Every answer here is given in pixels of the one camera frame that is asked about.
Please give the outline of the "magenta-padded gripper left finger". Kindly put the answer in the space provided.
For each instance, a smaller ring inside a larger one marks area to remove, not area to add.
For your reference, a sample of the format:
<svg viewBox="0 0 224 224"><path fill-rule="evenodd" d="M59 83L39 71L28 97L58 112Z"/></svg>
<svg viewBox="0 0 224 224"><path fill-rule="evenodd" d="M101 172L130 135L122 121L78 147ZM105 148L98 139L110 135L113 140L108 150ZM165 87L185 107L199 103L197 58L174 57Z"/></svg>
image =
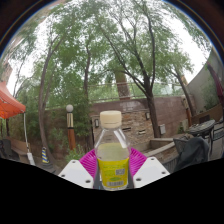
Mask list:
<svg viewBox="0 0 224 224"><path fill-rule="evenodd" d="M84 188L99 189L100 174L95 150L91 150L80 160L71 160L59 177Z"/></svg>

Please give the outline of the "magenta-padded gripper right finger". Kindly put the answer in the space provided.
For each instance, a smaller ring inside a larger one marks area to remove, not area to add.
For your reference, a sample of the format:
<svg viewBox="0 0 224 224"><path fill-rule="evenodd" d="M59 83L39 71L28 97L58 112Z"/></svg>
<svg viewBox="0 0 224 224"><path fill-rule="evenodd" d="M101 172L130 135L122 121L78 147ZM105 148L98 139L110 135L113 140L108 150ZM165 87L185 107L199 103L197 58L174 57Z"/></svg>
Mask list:
<svg viewBox="0 0 224 224"><path fill-rule="evenodd" d="M132 148L129 157L128 188L135 189L146 186L169 175L169 171L156 157L146 157Z"/></svg>

